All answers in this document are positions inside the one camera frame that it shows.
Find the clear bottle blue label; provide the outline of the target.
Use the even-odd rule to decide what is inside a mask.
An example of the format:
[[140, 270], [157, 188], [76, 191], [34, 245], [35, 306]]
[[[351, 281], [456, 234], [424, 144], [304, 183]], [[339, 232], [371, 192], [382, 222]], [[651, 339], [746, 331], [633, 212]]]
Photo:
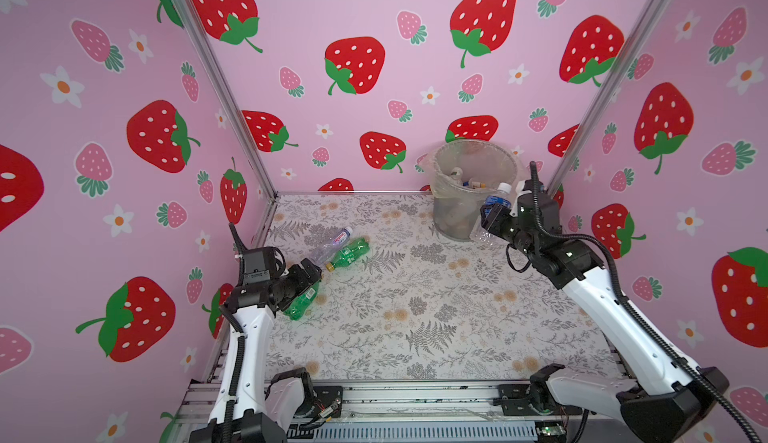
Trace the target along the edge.
[[487, 248], [500, 247], [505, 240], [499, 236], [501, 224], [511, 209], [510, 195], [512, 186], [501, 182], [493, 193], [488, 195], [480, 207], [479, 217], [472, 231], [470, 239]]

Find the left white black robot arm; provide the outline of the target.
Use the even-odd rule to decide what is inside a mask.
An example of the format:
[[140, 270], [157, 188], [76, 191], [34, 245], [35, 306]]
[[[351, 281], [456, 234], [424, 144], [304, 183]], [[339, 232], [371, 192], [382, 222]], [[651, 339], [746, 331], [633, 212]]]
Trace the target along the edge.
[[310, 290], [322, 270], [308, 259], [273, 278], [240, 265], [239, 285], [220, 306], [230, 325], [223, 381], [208, 424], [191, 442], [285, 442], [294, 415], [315, 400], [305, 369], [291, 370], [265, 385], [267, 350], [279, 312]]

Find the clear bottle white cap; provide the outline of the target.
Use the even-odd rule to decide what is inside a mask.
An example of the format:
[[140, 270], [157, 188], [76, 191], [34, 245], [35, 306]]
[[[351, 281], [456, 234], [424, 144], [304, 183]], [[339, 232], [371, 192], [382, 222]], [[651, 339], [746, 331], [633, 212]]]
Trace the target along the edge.
[[309, 260], [317, 266], [325, 265], [338, 251], [349, 243], [352, 235], [353, 230], [350, 227], [340, 229], [328, 241], [314, 249], [309, 256]]

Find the green bottle yellow cap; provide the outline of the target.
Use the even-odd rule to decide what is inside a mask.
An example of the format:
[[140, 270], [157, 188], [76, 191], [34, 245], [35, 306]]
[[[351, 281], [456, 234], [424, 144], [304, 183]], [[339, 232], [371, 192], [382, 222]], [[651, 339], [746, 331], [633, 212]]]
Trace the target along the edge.
[[357, 238], [339, 250], [325, 266], [330, 272], [338, 268], [348, 267], [369, 251], [370, 245], [367, 239], [365, 237]]

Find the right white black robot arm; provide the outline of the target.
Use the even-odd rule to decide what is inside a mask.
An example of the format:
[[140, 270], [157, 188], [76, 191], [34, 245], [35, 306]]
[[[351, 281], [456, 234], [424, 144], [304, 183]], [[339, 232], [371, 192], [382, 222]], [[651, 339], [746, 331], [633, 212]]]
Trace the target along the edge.
[[597, 377], [550, 364], [529, 380], [530, 406], [544, 413], [578, 407], [623, 422], [643, 442], [674, 442], [729, 401], [729, 382], [701, 367], [665, 337], [622, 291], [610, 250], [595, 237], [565, 234], [559, 206], [524, 186], [501, 183], [480, 209], [481, 228], [576, 302], [632, 371], [630, 379]]

